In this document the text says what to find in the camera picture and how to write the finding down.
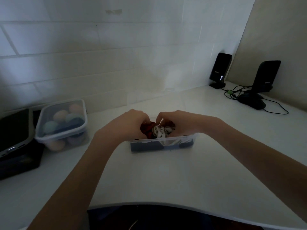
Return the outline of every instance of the speaker stand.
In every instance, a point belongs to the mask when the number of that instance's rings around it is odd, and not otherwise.
[[[224,82],[215,82],[215,83],[210,84],[210,86],[215,89],[219,89],[219,88],[224,88],[226,84]]]

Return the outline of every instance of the tile wall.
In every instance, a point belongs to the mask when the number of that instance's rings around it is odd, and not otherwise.
[[[255,0],[0,0],[0,111],[102,111],[207,85]]]

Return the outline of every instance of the white countertop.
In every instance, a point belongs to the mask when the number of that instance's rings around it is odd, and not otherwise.
[[[88,115],[90,137],[134,108],[149,115],[177,109],[217,116],[239,131],[307,165],[307,113],[257,111],[209,86]],[[266,101],[267,109],[282,111]],[[76,165],[87,145],[45,152],[35,170],[0,181],[1,229],[27,226]],[[165,204],[278,229],[307,229],[301,220],[217,142],[200,134],[190,149],[132,154],[129,143],[108,161],[90,209],[121,204]]]

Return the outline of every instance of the brown egg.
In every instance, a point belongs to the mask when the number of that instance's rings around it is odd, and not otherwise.
[[[80,114],[80,115],[83,115],[83,113],[84,113],[83,107],[78,105],[78,104],[71,104],[69,106],[69,111],[71,113],[76,113],[76,114]]]
[[[53,120],[57,123],[63,123],[65,121],[66,115],[68,115],[67,110],[60,110],[54,114]]]
[[[60,151],[65,147],[65,141],[62,139],[45,143],[46,147],[51,151]]]

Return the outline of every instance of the plastic container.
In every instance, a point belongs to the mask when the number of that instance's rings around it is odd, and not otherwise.
[[[156,121],[156,117],[151,117],[152,122]],[[175,150],[181,148],[192,147],[198,134],[185,135],[169,138],[158,139],[137,139],[130,141],[132,152],[146,152],[155,150]]]
[[[87,115],[82,99],[48,105],[41,110],[35,139],[51,151],[87,143]]]

